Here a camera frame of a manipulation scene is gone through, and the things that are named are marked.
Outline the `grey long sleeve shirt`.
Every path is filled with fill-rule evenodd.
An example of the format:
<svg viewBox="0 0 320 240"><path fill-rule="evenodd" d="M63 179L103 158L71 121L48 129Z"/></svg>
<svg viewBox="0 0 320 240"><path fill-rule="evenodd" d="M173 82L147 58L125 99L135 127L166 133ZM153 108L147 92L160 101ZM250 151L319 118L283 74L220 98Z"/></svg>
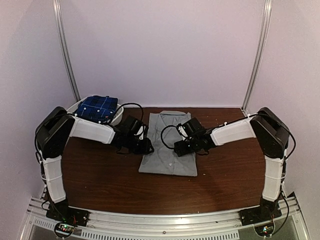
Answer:
<svg viewBox="0 0 320 240"><path fill-rule="evenodd" d="M196 177L198 175L194 153L178 156L173 149L182 136L174 128L191 119L189 112L164 110L150 113L147 137L151 140L154 152L142 157L138 172L148 174Z"/></svg>

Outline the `white plastic basket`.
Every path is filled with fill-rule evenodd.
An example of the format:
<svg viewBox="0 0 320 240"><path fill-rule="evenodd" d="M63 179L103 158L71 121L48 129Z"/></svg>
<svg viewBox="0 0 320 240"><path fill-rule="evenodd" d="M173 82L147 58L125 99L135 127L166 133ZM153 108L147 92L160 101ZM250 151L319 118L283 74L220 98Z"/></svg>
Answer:
<svg viewBox="0 0 320 240"><path fill-rule="evenodd" d="M79 105L80 103L81 103L81 101L76 102L75 104L73 104L72 106L70 106L70 107L67 109L67 111L68 111L69 113L75 112L75 111L77 110L78 105ZM123 112L124 112L124 107L121 107L121 108L117 111L117 113L115 114L112 122L110 123L112 126L116 126L116 125L118 125L118 124L121 122L121 120L122 120L122 118L123 118Z"/></svg>

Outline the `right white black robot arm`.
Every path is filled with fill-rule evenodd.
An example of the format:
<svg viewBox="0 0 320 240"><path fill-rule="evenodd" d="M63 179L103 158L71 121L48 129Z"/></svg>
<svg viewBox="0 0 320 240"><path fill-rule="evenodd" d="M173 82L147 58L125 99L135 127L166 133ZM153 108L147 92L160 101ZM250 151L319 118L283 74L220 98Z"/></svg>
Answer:
<svg viewBox="0 0 320 240"><path fill-rule="evenodd" d="M205 128L197 118L179 124L177 131L182 140L173 145L173 151L179 156L205 151L231 142L255 138L265 159L264 187L262 199L266 201L256 210L259 220L268 220L275 212L273 204L281 193L281 186L286 176L286 162L289 128L268 108L238 120L225 122L213 128Z"/></svg>

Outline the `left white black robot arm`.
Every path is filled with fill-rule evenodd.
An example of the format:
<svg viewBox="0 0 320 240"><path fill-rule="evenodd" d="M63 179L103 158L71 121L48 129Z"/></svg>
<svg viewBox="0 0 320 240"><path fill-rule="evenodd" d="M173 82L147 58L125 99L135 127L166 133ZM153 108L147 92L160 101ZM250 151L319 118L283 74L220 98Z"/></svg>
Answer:
<svg viewBox="0 0 320 240"><path fill-rule="evenodd" d="M148 126L141 120L128 116L122 123L113 126L85 120L58 106L42 121L35 131L35 148L44 170L49 197L55 205L52 213L61 222L72 218L72 211L62 201L66 200L63 185L62 155L69 138L81 138L111 145L118 150L128 149L135 155L154 152L147 138Z"/></svg>

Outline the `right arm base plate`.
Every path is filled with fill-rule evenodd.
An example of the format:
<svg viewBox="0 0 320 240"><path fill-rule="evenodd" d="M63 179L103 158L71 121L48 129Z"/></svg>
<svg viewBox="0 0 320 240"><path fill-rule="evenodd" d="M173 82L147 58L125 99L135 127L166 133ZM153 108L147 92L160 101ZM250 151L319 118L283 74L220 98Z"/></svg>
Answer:
<svg viewBox="0 0 320 240"><path fill-rule="evenodd" d="M242 226L253 225L259 237L271 237L276 230L275 218L281 217L282 212L276 207L270 211L268 207L252 207L239 211Z"/></svg>

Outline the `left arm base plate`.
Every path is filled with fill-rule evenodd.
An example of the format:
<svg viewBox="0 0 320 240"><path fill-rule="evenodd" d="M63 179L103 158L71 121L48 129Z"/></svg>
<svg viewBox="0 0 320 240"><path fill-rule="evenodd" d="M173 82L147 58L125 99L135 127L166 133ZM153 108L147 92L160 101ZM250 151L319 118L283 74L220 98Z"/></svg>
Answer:
<svg viewBox="0 0 320 240"><path fill-rule="evenodd" d="M89 219L89 212L83 209L67 207L66 212L49 205L46 217L57 221L53 227L54 234L60 239L66 239L75 233L77 227L86 227Z"/></svg>

